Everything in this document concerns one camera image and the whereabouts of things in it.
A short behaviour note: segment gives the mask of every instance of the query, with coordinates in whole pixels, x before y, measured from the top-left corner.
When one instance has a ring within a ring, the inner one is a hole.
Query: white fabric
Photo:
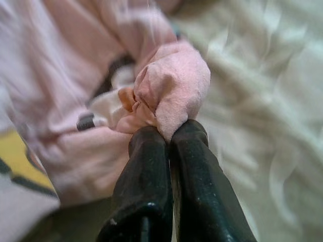
[[[211,68],[199,121],[260,242],[323,238],[322,9],[192,1],[173,17]]]

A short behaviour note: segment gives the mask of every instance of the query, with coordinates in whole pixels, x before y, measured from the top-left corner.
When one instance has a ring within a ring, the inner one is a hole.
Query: white blanket
[[[212,72],[199,121],[258,241],[323,238],[323,2],[192,1]]]

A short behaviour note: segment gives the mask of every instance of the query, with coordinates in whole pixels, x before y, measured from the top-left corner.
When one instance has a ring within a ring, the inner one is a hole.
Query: pink garment
[[[205,62],[177,41],[153,1],[0,0],[0,15],[0,82],[13,103],[10,118],[64,206],[110,196],[131,134],[153,124],[170,140],[206,95]],[[134,112],[119,108],[109,114],[115,127],[79,132],[107,67],[126,53],[136,61]],[[141,113],[148,117],[142,123]]]

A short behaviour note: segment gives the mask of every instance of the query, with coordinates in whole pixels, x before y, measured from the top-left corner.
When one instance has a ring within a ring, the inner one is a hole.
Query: white bedsheet
[[[189,1],[206,58],[199,121],[258,241],[323,239],[323,1]]]

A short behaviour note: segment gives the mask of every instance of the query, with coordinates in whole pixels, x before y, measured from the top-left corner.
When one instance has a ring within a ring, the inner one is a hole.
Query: pink sleeve
[[[168,20],[152,0],[97,0],[106,26],[136,61],[177,38]]]

